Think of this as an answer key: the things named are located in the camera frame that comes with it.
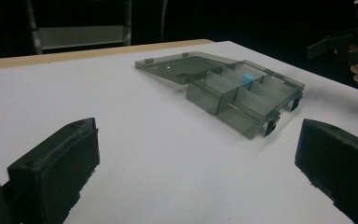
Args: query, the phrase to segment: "blue object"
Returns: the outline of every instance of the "blue object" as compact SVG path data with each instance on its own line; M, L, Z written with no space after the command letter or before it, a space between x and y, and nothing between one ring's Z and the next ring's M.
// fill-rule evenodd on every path
M243 75L243 80L240 83L240 86L244 86L244 85L250 83L251 81L253 81L253 79L254 79L254 76L251 74L247 73L247 74Z

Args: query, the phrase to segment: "dark background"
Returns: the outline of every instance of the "dark background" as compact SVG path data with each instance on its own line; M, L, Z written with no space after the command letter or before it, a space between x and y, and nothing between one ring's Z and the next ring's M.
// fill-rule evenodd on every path
M34 0L38 26L124 22L123 1ZM133 0L132 45L206 38L232 41L358 89L333 52L308 59L307 46L358 27L353 0L169 0L161 35L162 0ZM24 0L0 1L0 58L34 54Z

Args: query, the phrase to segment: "white table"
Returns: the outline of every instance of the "white table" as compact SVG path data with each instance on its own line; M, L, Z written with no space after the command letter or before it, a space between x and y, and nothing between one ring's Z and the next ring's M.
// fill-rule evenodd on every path
M250 141L134 62L202 51L305 83L297 110ZM0 183L67 123L94 117L101 164L65 223L351 223L295 166L303 119L358 136L358 90L232 42L0 68Z

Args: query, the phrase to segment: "plastic organizer box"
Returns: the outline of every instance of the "plastic organizer box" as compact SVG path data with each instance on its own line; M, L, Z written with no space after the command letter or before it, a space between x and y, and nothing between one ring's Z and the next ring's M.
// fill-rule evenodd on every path
M282 110L297 108L305 86L256 63L202 52L145 59L135 67L188 84L188 100L249 139L269 135Z

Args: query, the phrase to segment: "black device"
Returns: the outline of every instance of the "black device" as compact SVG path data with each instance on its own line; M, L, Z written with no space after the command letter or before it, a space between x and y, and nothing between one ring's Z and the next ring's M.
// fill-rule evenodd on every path
M67 124L8 166L0 224L59 224L100 163L95 119Z
M307 47L308 58L314 58L328 50L337 51L339 61L348 61L348 65L358 64L358 27L326 36L322 41Z
M334 206L358 224L358 137L336 126L304 119L296 166Z

